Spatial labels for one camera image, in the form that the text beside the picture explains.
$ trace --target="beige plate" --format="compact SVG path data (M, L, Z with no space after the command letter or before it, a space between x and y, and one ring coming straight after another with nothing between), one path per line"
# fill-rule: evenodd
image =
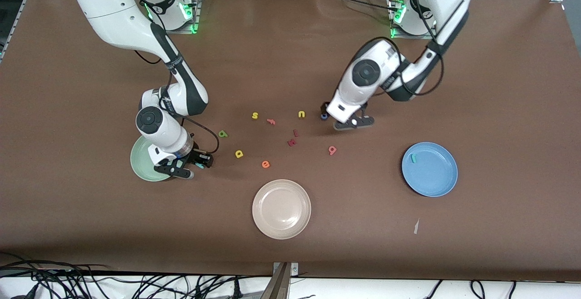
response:
M307 227L311 200L294 181L270 181L256 194L252 217L265 235L278 240L290 239Z

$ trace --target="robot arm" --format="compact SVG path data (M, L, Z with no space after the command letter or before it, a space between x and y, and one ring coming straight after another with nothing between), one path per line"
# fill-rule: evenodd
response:
M326 107L327 112L339 121L336 129L365 127L361 123L357 125L358 117L355 116L355 112L364 107L367 100L380 86L396 101L412 100L415 93L421 91L426 78L448 50L468 18L470 0L408 1L407 7L411 8L401 18L399 22L401 28L409 30L411 34L418 31L420 34L425 34L429 30L424 20L420 18L420 14L423 14L426 20L431 20L433 15L436 21L435 39L429 42L415 63L410 63L403 55L400 58L397 50L385 38L380 37L364 45L351 60L332 101ZM373 64L362 63L368 59ZM369 73L370 66L373 67L371 73Z
M204 111L208 94L194 76L183 56L165 30L147 20L135 0L77 0L93 30L107 43L121 49L136 49L157 55L172 72L177 84L171 84L166 108L178 114L197 115ZM148 90L141 98L140 109L157 106L162 92Z
M208 94L164 28L145 18L137 8L135 0L77 0L77 2L91 27L102 40L121 49L134 49L157 55L177 80L177 83L171 84L167 91L165 86L162 86L144 92L139 102L136 125L141 135L152 143L148 152L156 165L156 171L191 179L193 173L182 168L182 165L178 166L178 160L182 160L182 163L196 160L209 167L212 164L212 157L206 156L202 151L191 154L197 150L195 142L168 113L172 111L185 117L200 114L206 108ZM181 5L179 1L172 2L172 5L175 3ZM170 13L175 10L172 10L171 5L167 7L162 5L162 8L158 9L161 10L160 15L163 14L168 18L162 24L167 22L170 25L172 20Z

